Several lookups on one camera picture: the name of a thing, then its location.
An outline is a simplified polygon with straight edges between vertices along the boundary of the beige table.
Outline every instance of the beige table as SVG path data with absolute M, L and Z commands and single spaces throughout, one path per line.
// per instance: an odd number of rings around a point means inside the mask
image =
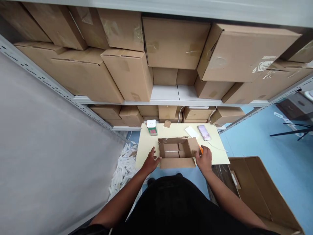
M 155 156 L 159 157 L 159 146 L 157 139 L 158 138 L 171 138 L 171 137 L 182 137 L 188 136 L 188 133 L 185 129 L 191 126 L 199 136 L 197 137 L 197 141 L 199 145 L 204 145 L 210 148 L 212 152 L 212 164 L 219 165 L 219 164 L 229 164 L 229 160 L 225 151 L 221 150 L 224 149 L 222 144 L 221 138 L 218 134 L 217 129 L 215 126 L 204 123 L 201 125 L 205 125 L 206 129 L 208 130 L 209 134 L 211 135 L 210 143 L 214 146 L 212 147 L 207 141 L 204 141 L 200 133 L 198 132 L 197 126 L 200 124 L 190 124 L 190 123 L 172 123 L 170 128 L 164 127 L 163 123 L 157 124 L 157 136 L 150 136 L 148 132 L 148 128 L 145 124 L 141 125 L 140 137 L 139 137 L 139 144 L 138 144 L 138 152 L 136 158 L 136 168 L 141 168 L 144 161 L 146 160 L 148 153 L 155 147 L 156 153 Z

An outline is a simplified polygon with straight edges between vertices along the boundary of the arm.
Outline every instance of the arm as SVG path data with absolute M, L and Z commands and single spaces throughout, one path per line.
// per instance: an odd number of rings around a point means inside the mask
M 119 222 L 125 221 L 131 207 L 147 176 L 155 170 L 160 158 L 153 156 L 154 147 L 148 154 L 142 168 L 134 177 L 109 201 L 104 208 L 94 217 L 90 225 L 102 224 L 105 228 L 113 228 Z
M 262 220 L 237 197 L 212 171 L 212 154 L 208 147 L 201 146 L 203 154 L 195 153 L 201 173 L 211 187 L 219 205 L 234 218 L 250 226 L 268 229 Z

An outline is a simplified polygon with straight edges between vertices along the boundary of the hand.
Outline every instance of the hand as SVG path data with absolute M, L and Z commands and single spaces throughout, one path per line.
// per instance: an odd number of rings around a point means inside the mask
M 203 174 L 204 172 L 212 171 L 212 153 L 208 147 L 203 145 L 201 145 L 201 147 L 203 148 L 203 154 L 200 157 L 199 153 L 196 151 L 195 156 L 197 166 Z
M 155 154 L 155 150 L 153 147 L 150 153 L 148 154 L 148 157 L 145 160 L 142 168 L 140 169 L 140 171 L 143 172 L 146 176 L 151 174 L 156 169 L 159 162 L 161 161 L 161 157 L 157 158 L 156 156 L 154 156 L 154 154 Z

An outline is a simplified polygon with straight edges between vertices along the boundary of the metal shelving unit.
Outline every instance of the metal shelving unit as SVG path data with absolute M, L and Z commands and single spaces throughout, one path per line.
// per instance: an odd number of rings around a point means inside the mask
M 187 0 L 25 0 L 25 2 L 135 10 L 230 21 L 253 22 L 259 24 L 313 27 L 313 15 L 311 13 L 313 2 L 307 0 L 299 0 L 297 2 L 288 0 L 284 2 L 284 4 L 278 0 L 265 0 L 261 2 L 255 0 L 231 0 L 227 2 L 219 0 L 199 0 L 196 3 Z M 119 136 L 121 139 L 127 141 L 127 139 L 121 135 L 119 131 L 140 130 L 140 128 L 111 127 L 87 107 L 87 104 L 111 103 L 93 102 L 86 96 L 73 96 L 51 76 L 44 72 L 17 48 L 15 48 L 2 35 L 0 35 L 0 52 L 32 74 L 36 79 L 40 80 L 47 87 L 56 92 L 56 94 L 66 99 L 76 108 L 80 109 L 90 118 L 98 122 L 104 128 L 110 130 L 115 135 Z M 250 104 L 246 104 L 256 108 L 228 127 L 221 128 L 221 132 L 232 128 L 264 108 L 278 102 L 280 99 L 295 93 L 295 91 L 300 89 L 301 86 L 312 81 L 313 75 L 307 76 L 269 101 L 253 101 Z M 125 101 L 123 105 L 245 106 L 237 104 L 223 104 L 221 100 L 199 99 L 196 96 L 193 86 L 184 85 L 154 86 L 150 102 Z

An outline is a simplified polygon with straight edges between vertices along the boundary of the cardboard box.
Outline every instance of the cardboard box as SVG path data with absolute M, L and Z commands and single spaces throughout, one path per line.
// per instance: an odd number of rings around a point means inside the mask
M 281 235 L 304 234 L 259 157 L 230 157 L 241 200 L 268 226 Z
M 98 114 L 102 119 L 121 119 L 119 116 L 121 108 L 121 105 L 116 104 L 90 107 L 90 109 Z
M 123 119 L 105 119 L 111 126 L 128 126 Z
M 158 116 L 159 108 L 157 105 L 138 105 L 141 116 Z
M 178 69 L 153 68 L 154 85 L 175 86 Z
M 198 76 L 195 82 L 197 96 L 202 99 L 220 100 L 232 88 L 233 82 L 205 82 Z
M 30 2 L 23 4 L 55 45 L 81 51 L 87 48 L 67 6 Z
M 186 120 L 207 120 L 214 110 L 214 107 L 209 107 L 208 109 L 190 109 L 186 107 L 184 116 Z
M 217 107 L 216 111 L 211 116 L 211 123 L 233 123 L 244 115 L 245 113 L 240 107 Z
M 222 98 L 223 103 L 249 104 L 253 100 L 270 100 L 313 73 L 307 64 L 275 61 L 252 83 L 236 83 Z
M 122 106 L 120 117 L 129 127 L 141 127 L 144 122 L 137 106 Z
M 194 152 L 200 152 L 200 148 L 195 137 L 188 138 L 161 138 L 159 143 L 161 169 L 168 168 L 191 168 L 196 167 L 193 157 Z
M 0 15 L 26 40 L 52 42 L 22 3 L 1 1 Z
M 176 84 L 193 86 L 197 76 L 198 72 L 196 70 L 179 69 L 177 73 Z
M 126 101 L 150 101 L 153 75 L 145 52 L 108 49 L 101 57 Z
M 159 121 L 159 116 L 143 116 L 143 119 L 145 121 L 148 121 L 148 120 L 156 120 L 156 121 Z
M 68 8 L 88 46 L 110 48 L 96 8 L 74 6 Z
M 63 82 L 62 78 L 64 76 L 51 62 L 52 58 L 55 58 L 63 52 L 67 51 L 66 48 L 46 42 L 18 42 L 15 43 L 14 46 L 16 46 L 17 49 L 23 52 L 35 64 L 42 68 L 42 70 L 44 70 L 47 74 L 49 74 L 52 78 L 64 86 L 65 89 L 71 93 L 75 92 L 75 90 L 72 90 L 67 86 L 66 83 Z
M 253 82 L 300 35 L 281 28 L 214 23 L 198 74 L 202 81 Z
M 313 60 L 313 29 L 308 29 L 280 57 L 284 60 L 310 63 Z
M 185 117 L 185 113 L 183 113 L 183 123 L 207 123 L 207 121 L 207 119 L 187 120 Z
M 175 119 L 177 106 L 174 105 L 159 105 L 160 119 Z
M 182 123 L 183 121 L 183 113 L 179 115 L 179 111 L 176 112 L 174 119 L 160 119 L 160 123 L 164 123 L 166 120 L 170 121 L 171 123 Z
M 110 47 L 144 51 L 141 13 L 98 8 Z
M 142 22 L 149 66 L 196 69 L 209 23 L 147 17 Z
M 68 50 L 51 61 L 59 78 L 74 95 L 84 94 L 92 101 L 123 103 L 124 99 L 101 59 L 102 49 Z

